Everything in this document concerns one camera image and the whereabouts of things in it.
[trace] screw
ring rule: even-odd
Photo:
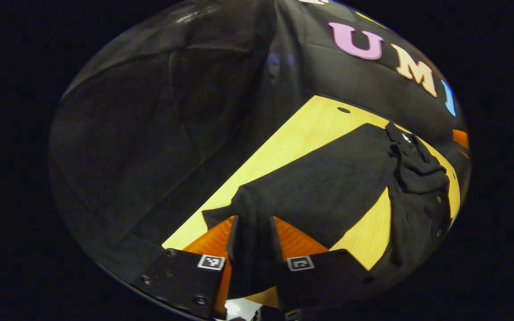
[[[203,297],[203,296],[198,296],[198,297],[196,297],[195,302],[198,305],[206,305],[207,304],[207,299],[205,297]]]
[[[142,276],[141,278],[142,282],[149,285],[149,276]]]

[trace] orange object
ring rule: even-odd
[[[469,138],[467,137],[467,133],[461,130],[453,130],[453,141],[457,144],[465,147],[465,149],[469,149]]]
[[[283,252],[283,261],[286,262],[287,258],[294,258],[296,256],[328,252],[328,248],[298,228],[278,217],[273,218],[275,219],[275,226],[277,227],[277,234],[279,235],[279,242]]]
[[[191,253],[221,256],[226,258],[220,289],[218,290],[216,304],[214,305],[214,310],[222,315],[227,312],[225,302],[227,300],[227,293],[229,291],[229,283],[231,280],[231,262],[229,261],[227,253],[227,243],[229,242],[234,219],[235,216],[226,219],[184,248],[184,251]]]

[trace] black background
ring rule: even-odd
[[[55,106],[78,70],[161,0],[0,0],[0,320],[178,317],[95,266],[47,176]],[[447,240],[408,279],[343,320],[514,320],[514,2],[358,1],[450,81],[473,176]]]

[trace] letter m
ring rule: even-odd
[[[400,59],[400,67],[396,68],[398,73],[407,79],[414,79],[417,83],[421,83],[428,93],[437,97],[434,79],[432,78],[432,70],[421,61],[416,65],[416,62],[414,62],[407,51],[397,45],[391,45],[398,52],[398,59]]]

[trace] black garment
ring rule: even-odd
[[[231,297],[274,285],[269,217],[283,219],[330,248],[367,213],[385,187],[392,202],[391,249],[390,257],[380,260],[375,271],[393,263],[386,278],[401,279],[445,235],[440,232],[437,237],[438,231],[447,232],[445,172],[416,136],[393,123],[385,129],[364,124],[242,185],[230,206],[203,212],[208,228],[231,215],[240,217],[243,239],[236,241],[234,250]]]

